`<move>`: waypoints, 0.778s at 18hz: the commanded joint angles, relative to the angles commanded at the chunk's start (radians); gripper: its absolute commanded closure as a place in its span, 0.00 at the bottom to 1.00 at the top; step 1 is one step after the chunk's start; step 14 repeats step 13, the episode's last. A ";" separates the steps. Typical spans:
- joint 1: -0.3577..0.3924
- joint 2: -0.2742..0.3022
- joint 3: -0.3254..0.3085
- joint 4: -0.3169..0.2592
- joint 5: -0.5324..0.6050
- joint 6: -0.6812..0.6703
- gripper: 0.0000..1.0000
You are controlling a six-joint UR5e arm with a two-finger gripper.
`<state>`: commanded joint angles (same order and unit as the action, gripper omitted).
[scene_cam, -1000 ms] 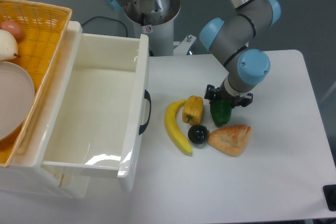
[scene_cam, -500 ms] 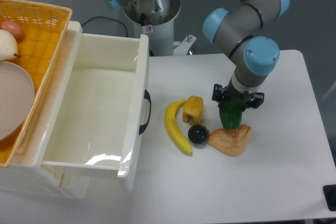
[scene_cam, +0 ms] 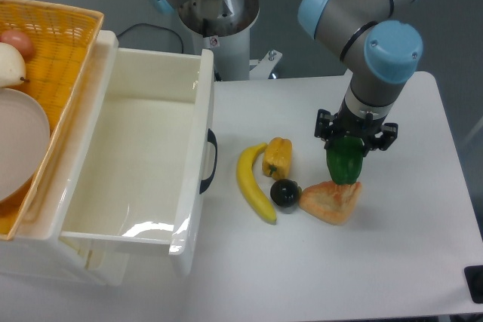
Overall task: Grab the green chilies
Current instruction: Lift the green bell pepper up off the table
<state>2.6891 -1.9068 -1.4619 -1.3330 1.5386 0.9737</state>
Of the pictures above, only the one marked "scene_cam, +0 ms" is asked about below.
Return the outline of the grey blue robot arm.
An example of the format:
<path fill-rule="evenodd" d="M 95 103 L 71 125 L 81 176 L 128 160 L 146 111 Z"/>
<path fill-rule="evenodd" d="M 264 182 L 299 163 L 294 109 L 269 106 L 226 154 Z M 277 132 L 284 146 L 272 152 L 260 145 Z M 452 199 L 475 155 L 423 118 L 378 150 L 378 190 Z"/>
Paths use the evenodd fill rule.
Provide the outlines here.
<path fill-rule="evenodd" d="M 363 152 L 388 149 L 398 136 L 386 121 L 423 54 L 416 29 L 392 18 L 394 10 L 416 0 L 302 0 L 297 19 L 306 34 L 321 42 L 351 72 L 337 113 L 320 110 L 315 136 L 333 149 L 342 138 L 362 141 Z M 162 14 L 175 13 L 192 33 L 195 48 L 215 51 L 215 68 L 224 81 L 249 72 L 250 30 L 259 0 L 149 0 Z"/>

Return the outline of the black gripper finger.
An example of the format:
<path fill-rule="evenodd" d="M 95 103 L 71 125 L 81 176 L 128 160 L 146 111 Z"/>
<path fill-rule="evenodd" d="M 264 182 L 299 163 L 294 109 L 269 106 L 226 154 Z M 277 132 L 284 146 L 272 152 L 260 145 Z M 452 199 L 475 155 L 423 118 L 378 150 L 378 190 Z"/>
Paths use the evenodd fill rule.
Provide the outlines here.
<path fill-rule="evenodd" d="M 381 150 L 386 151 L 398 138 L 398 124 L 382 124 L 375 134 L 368 134 L 363 138 L 364 151 L 366 157 L 369 152 Z"/>
<path fill-rule="evenodd" d="M 314 136 L 325 143 L 324 148 L 332 147 L 337 135 L 337 114 L 331 114 L 328 110 L 319 109 L 316 121 Z"/>

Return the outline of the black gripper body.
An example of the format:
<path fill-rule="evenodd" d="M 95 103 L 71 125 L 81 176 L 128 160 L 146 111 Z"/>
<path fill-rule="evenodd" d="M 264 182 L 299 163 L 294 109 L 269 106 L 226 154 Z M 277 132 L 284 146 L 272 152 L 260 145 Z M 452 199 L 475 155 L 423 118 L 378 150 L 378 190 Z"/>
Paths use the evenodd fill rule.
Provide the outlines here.
<path fill-rule="evenodd" d="M 333 122 L 334 135 L 358 137 L 363 141 L 374 138 L 381 132 L 385 117 L 376 119 L 374 115 L 363 115 L 361 118 L 343 107 L 335 115 Z"/>

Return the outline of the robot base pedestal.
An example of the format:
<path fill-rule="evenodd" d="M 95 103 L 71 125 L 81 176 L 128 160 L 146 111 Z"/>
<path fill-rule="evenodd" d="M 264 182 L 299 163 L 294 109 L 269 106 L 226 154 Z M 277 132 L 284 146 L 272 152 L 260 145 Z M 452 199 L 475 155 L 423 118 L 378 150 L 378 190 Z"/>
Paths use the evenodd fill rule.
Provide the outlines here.
<path fill-rule="evenodd" d="M 274 76 L 281 52 L 272 49 L 261 59 L 251 58 L 251 28 L 260 13 L 259 0 L 190 0 L 177 13 L 190 31 L 194 51 L 213 53 L 217 81 Z"/>

